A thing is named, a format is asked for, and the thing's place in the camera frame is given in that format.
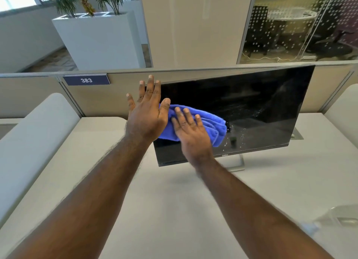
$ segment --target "office chair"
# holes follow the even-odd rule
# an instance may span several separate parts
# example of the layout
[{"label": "office chair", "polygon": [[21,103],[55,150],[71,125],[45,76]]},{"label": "office chair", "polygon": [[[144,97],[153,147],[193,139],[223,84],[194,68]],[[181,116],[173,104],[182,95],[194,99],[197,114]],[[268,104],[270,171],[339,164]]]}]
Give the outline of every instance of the office chair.
[{"label": "office chair", "polygon": [[311,41],[306,49],[307,53],[315,53],[317,55],[316,61],[322,58],[341,57],[353,52],[352,47],[340,43],[339,40],[345,34],[353,34],[354,32],[338,30],[338,35],[333,40],[329,40],[337,29],[341,8],[341,6],[337,6],[337,4],[331,5],[332,7],[326,10],[322,19],[320,20],[318,18],[316,20],[315,26],[318,24],[316,31],[314,31],[314,34],[311,36]]},{"label": "office chair", "polygon": [[244,51],[248,51],[248,57],[252,52],[262,51],[267,55],[269,49],[269,34],[267,24],[268,7],[254,6],[246,34]]}]

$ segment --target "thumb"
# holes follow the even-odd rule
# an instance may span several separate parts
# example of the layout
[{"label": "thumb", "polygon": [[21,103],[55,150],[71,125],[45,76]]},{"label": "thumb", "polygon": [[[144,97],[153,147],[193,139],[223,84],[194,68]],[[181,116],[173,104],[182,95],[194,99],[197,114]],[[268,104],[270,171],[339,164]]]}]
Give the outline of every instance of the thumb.
[{"label": "thumb", "polygon": [[158,118],[165,120],[165,122],[168,121],[168,113],[170,108],[170,99],[165,98],[159,107],[159,116]]}]

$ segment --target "monitor stand base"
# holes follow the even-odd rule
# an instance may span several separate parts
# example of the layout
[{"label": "monitor stand base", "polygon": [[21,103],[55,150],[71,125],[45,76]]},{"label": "monitor stand base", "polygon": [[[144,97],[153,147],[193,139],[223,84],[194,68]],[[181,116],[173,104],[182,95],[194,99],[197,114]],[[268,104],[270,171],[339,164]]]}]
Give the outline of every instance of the monitor stand base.
[{"label": "monitor stand base", "polygon": [[243,171],[245,169],[244,158],[242,154],[221,156],[221,157],[216,157],[215,159],[230,172]]}]

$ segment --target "number sign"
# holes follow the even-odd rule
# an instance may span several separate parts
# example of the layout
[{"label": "number sign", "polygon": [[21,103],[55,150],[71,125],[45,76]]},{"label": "number sign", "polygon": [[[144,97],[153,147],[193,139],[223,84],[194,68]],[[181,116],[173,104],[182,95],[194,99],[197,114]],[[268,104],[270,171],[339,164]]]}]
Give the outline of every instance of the number sign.
[{"label": "number sign", "polygon": [[83,74],[65,75],[64,80],[69,86],[91,86],[91,85],[110,85],[107,74]]}]

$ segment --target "person's right arm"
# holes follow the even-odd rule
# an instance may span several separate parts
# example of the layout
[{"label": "person's right arm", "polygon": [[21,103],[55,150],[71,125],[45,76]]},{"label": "person's right arm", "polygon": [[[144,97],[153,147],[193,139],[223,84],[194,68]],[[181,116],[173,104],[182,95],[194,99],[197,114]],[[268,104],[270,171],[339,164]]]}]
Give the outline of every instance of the person's right arm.
[{"label": "person's right arm", "polygon": [[181,149],[212,193],[232,233],[250,259],[333,259],[320,245],[213,156],[199,115],[175,109]]}]

